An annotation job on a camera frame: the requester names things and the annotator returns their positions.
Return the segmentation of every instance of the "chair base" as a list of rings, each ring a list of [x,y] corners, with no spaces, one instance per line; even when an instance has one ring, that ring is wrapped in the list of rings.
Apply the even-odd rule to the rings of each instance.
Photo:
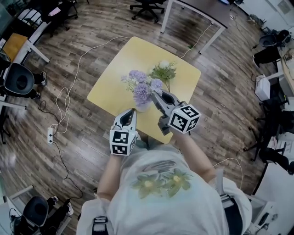
[[[258,155],[258,152],[259,152],[259,150],[261,148],[261,138],[262,137],[261,137],[261,135],[257,136],[257,134],[255,133],[255,131],[253,130],[252,127],[248,127],[248,130],[253,133],[256,143],[254,145],[252,145],[251,147],[249,147],[249,148],[243,148],[243,151],[248,152],[249,150],[256,148],[254,158],[250,159],[252,162],[255,162],[256,158],[257,158],[257,155]]]
[[[153,17],[155,18],[154,22],[157,23],[159,21],[159,18],[158,16],[155,14],[155,12],[153,11],[153,9],[156,9],[156,10],[161,10],[161,14],[164,14],[164,8],[163,7],[159,7],[155,4],[155,6],[150,6],[150,5],[147,5],[147,4],[142,4],[142,5],[130,5],[130,9],[133,10],[134,7],[136,8],[142,8],[137,14],[135,14],[133,17],[132,17],[132,20],[136,20],[136,17],[141,15],[143,12],[145,11],[148,11],[150,12]]]

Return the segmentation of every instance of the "flower vase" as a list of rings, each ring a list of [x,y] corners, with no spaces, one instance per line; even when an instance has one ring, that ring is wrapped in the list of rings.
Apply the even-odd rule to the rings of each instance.
[[[146,112],[150,108],[151,103],[152,103],[152,101],[147,102],[145,104],[136,104],[136,110],[138,112]]]

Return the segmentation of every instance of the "black and white marker cube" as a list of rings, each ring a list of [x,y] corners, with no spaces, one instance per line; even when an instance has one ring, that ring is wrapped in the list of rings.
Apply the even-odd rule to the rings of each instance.
[[[171,114],[169,126],[185,134],[196,127],[200,116],[200,112],[192,105],[177,108]]]
[[[130,155],[135,146],[138,132],[136,131],[122,131],[110,130],[109,143],[110,151],[115,155]]]

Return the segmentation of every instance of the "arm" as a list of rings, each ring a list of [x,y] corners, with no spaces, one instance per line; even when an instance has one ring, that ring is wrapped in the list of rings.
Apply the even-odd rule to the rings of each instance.
[[[110,155],[97,189],[100,198],[111,201],[119,189],[121,161],[122,157]]]
[[[174,132],[174,136],[189,168],[207,183],[215,178],[215,168],[195,141],[187,134]]]

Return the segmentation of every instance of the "white box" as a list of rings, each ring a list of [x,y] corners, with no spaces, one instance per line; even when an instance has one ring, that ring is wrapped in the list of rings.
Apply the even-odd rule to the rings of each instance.
[[[270,99],[271,95],[271,84],[264,75],[256,78],[255,94],[261,101]]]

